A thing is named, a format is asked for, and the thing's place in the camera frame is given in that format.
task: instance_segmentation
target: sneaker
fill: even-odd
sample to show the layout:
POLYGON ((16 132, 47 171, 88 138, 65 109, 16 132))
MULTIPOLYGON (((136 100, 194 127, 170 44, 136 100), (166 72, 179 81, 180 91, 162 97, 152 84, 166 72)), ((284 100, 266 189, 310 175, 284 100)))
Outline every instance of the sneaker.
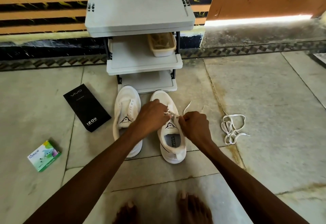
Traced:
MULTIPOLYGON (((118 93, 114 104, 113 138, 116 141, 136 120, 141 110, 141 99, 136 89, 124 86, 118 93)), ((142 140, 132 149, 127 158, 136 156, 142 147, 142 140)))
MULTIPOLYGON (((166 105, 169 111, 178 114, 171 97, 162 90, 153 93, 151 101, 158 99, 162 104, 166 105)), ((186 155, 185 136, 179 125, 179 119, 172 117, 162 128, 157 131, 160 139, 160 148, 163 158, 171 163, 177 164, 184 160, 186 155)))

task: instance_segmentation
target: shoe rack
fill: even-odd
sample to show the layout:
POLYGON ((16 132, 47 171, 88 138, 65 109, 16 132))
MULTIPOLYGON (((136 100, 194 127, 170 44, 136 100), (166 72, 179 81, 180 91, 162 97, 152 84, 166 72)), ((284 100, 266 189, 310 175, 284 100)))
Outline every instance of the shoe rack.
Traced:
POLYGON ((118 90, 133 86, 138 93, 177 90, 175 70, 182 68, 180 31, 193 29, 188 0, 88 0, 85 26, 91 37, 103 37, 107 72, 116 75, 118 90), (175 52, 155 57, 148 33, 173 32, 175 52))

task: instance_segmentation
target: tile floor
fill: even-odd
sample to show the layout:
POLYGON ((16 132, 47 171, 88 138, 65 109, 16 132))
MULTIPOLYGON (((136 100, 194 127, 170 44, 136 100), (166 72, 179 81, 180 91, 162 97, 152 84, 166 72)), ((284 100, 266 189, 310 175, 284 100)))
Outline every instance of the tile floor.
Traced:
MULTIPOLYGON (((214 142, 311 224, 326 223, 326 69, 303 52, 185 60, 177 70, 178 110, 205 113, 214 142), (237 145, 226 146, 220 120, 246 115, 237 145)), ((87 132, 63 98, 85 83, 113 116, 117 82, 104 65, 0 74, 0 219, 21 224, 62 184, 113 142, 112 120, 87 132), (46 171, 26 156, 52 138, 63 151, 46 171)), ((143 103, 150 94, 141 96, 143 103)), ((176 193, 196 193, 211 208, 214 223, 251 223, 210 161, 187 141, 186 159, 164 161, 156 134, 126 160, 85 223, 111 223, 133 199, 145 223, 178 223, 176 193)))

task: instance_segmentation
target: person's right arm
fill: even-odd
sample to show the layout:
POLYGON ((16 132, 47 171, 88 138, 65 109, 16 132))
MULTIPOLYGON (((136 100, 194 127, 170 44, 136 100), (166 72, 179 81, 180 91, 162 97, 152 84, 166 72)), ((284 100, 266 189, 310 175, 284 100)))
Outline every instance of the person's right arm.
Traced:
POLYGON ((179 117, 184 135, 216 166, 254 224, 308 224, 253 176, 236 165, 211 138, 205 114, 187 112, 179 117))

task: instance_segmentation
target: hand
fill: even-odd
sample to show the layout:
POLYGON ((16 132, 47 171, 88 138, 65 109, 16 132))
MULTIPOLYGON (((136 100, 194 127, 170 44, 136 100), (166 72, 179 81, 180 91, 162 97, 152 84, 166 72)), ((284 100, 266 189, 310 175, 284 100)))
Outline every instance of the hand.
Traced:
POLYGON ((130 128, 134 129, 143 139, 149 133, 157 131, 170 120, 171 115, 164 114, 167 111, 168 107, 160 103, 158 99, 150 101, 143 105, 130 128))
POLYGON ((179 124, 184 135, 202 152, 206 152, 210 146, 215 145, 205 114, 198 111, 187 112, 179 117, 179 124))

